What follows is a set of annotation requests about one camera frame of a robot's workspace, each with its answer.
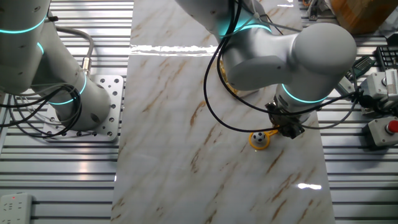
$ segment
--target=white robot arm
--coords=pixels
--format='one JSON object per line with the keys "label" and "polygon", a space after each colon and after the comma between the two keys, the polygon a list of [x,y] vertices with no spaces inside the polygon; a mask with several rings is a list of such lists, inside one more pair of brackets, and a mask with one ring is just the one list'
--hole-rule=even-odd
{"label": "white robot arm", "polygon": [[[232,0],[176,0],[219,42],[231,18]],[[315,24],[299,34],[273,35],[269,26],[253,19],[254,11],[265,14],[257,1],[243,0],[236,30],[223,53],[228,82],[237,90],[257,90],[278,84],[274,106],[269,110],[294,113],[320,105],[336,88],[356,57],[356,43],[346,30],[333,24]],[[304,122],[308,114],[296,116]],[[286,126],[283,116],[271,116],[274,124]],[[284,136],[295,138],[299,130],[288,127]]]}
{"label": "white robot arm", "polygon": [[[18,95],[32,88],[46,96],[54,91],[42,91],[50,85],[67,83],[80,92],[82,105],[72,130],[92,130],[107,118],[110,97],[62,44],[48,19],[49,6],[50,0],[0,1],[0,91]],[[50,100],[60,121],[70,122],[76,110],[72,101],[65,91]]]}

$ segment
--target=marble surface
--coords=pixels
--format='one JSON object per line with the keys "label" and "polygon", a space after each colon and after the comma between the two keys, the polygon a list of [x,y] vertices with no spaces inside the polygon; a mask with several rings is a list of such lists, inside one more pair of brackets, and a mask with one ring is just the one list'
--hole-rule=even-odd
{"label": "marble surface", "polygon": [[[261,3],[274,22],[301,27],[299,9],[278,6],[291,0]],[[255,151],[248,134],[218,124],[203,101],[216,40],[173,0],[136,0],[131,35],[112,224],[335,222],[319,131]],[[228,95],[215,66],[208,92],[228,124],[271,127]],[[247,100],[264,106],[274,93]]]}

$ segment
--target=metal slotted table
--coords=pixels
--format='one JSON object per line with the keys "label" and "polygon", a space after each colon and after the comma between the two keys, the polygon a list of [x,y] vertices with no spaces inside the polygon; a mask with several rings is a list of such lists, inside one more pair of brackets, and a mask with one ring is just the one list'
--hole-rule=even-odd
{"label": "metal slotted table", "polygon": [[[314,23],[309,21],[301,1],[298,5],[304,26]],[[53,0],[50,9],[60,18],[58,26],[80,29],[93,36],[96,47],[92,74],[126,78],[133,7],[133,1],[128,0]],[[319,16],[317,22],[336,23],[336,19],[332,15]],[[81,62],[88,43],[72,35],[60,36]],[[385,38],[371,35],[357,37],[356,41],[358,58],[371,55],[378,45],[386,44]],[[373,67],[359,81],[377,70]],[[318,112],[319,121],[334,123],[349,108],[347,101],[338,101]],[[337,224],[398,223],[398,147],[364,152],[360,131],[368,121],[358,108],[347,122],[321,131]],[[38,120],[34,123],[44,126]],[[117,141],[48,143],[9,128],[0,135],[1,145],[0,196],[32,194],[35,199],[31,223],[109,223]]]}

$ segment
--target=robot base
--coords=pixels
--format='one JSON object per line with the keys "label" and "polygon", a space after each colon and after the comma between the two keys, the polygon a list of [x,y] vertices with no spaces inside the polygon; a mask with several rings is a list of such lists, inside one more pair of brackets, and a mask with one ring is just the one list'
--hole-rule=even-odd
{"label": "robot base", "polygon": [[[92,131],[68,131],[65,136],[47,138],[48,142],[113,142],[118,137],[119,120],[121,115],[121,102],[123,95],[124,80],[116,75],[92,75],[91,80],[108,92],[111,98],[111,110],[108,117],[96,129]],[[47,117],[53,121],[58,121],[55,109],[49,106]],[[44,124],[43,131],[46,133],[57,133],[64,127]]]}

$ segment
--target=power strip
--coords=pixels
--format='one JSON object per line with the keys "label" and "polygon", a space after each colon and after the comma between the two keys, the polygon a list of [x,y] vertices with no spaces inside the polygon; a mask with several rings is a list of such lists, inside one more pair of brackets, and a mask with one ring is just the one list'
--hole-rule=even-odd
{"label": "power strip", "polygon": [[29,194],[3,195],[0,198],[1,224],[29,224],[32,196]]}

